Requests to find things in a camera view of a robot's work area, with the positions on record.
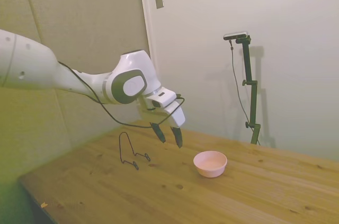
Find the door frame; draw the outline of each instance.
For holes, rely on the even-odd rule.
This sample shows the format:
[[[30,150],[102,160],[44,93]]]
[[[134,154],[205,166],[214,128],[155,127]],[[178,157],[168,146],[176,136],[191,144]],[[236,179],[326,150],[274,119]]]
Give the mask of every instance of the door frame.
[[[153,38],[153,28],[152,23],[150,19],[150,4],[149,0],[141,0],[142,1],[142,8],[144,10],[144,17],[145,17],[145,25],[146,25],[146,33],[147,33],[147,39],[148,39],[148,46],[149,46],[149,55],[153,62],[153,65],[155,67],[155,70],[157,72],[157,75],[159,77],[159,71],[158,71],[158,64],[157,64],[157,57],[156,57],[156,48]]]

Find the black wire stand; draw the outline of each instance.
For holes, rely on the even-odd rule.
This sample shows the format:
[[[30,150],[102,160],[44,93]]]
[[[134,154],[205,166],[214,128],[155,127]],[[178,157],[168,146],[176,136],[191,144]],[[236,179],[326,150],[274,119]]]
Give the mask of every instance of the black wire stand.
[[[122,156],[121,156],[121,135],[122,134],[126,134],[126,136],[127,136],[127,138],[128,138],[128,141],[129,141],[129,145],[131,146],[131,149],[132,149],[132,152],[133,152],[133,155],[134,156],[137,156],[137,155],[140,155],[140,156],[143,156],[143,157],[145,157],[149,162],[150,162],[150,158],[149,158],[149,156],[148,156],[148,154],[147,153],[145,153],[144,155],[142,155],[142,154],[140,154],[140,153],[135,153],[134,152],[134,149],[133,149],[133,146],[132,146],[132,143],[131,143],[131,140],[129,139],[129,136],[128,136],[128,134],[127,134],[127,132],[122,132],[122,133],[120,133],[120,135],[119,135],[119,152],[120,152],[120,160],[121,160],[121,163],[128,163],[128,164],[131,164],[131,165],[133,165],[135,168],[136,168],[136,170],[139,170],[139,167],[138,167],[138,165],[137,165],[137,163],[135,162],[135,161],[133,161],[132,163],[131,162],[128,162],[127,160],[122,160]]]

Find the camera stand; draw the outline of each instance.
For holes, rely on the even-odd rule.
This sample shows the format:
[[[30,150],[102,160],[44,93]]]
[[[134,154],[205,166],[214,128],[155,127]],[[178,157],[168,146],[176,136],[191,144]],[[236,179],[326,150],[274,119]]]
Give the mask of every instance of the camera stand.
[[[250,127],[253,129],[251,144],[257,144],[258,136],[260,132],[260,124],[255,123],[256,119],[256,96],[258,89],[258,81],[252,80],[252,72],[251,72],[251,60],[249,58],[249,44],[251,43],[251,37],[247,35],[246,37],[236,39],[237,44],[243,45],[243,53],[244,53],[244,63],[245,63],[245,73],[246,80],[243,81],[244,85],[251,86],[251,112],[249,114],[249,123],[246,122],[246,128]]]

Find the wood grain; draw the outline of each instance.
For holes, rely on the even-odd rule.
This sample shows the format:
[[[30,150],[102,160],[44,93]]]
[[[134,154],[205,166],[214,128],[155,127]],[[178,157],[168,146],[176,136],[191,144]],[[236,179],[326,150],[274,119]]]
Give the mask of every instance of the wood grain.
[[[339,223],[339,163],[288,151],[169,128],[121,127],[23,176],[21,182],[57,223]],[[119,134],[126,131],[136,152]],[[218,150],[223,175],[200,176],[193,157]]]

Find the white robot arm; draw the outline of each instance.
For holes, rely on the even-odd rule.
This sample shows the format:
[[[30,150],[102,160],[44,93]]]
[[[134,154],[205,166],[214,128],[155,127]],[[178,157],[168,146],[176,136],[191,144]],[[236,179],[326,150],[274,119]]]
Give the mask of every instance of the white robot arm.
[[[112,72],[90,75],[58,62],[48,47],[0,30],[0,87],[57,88],[87,95],[101,104],[137,101],[141,117],[154,130],[166,117],[163,124],[174,128],[185,122],[176,93],[161,86],[143,50],[122,55]]]

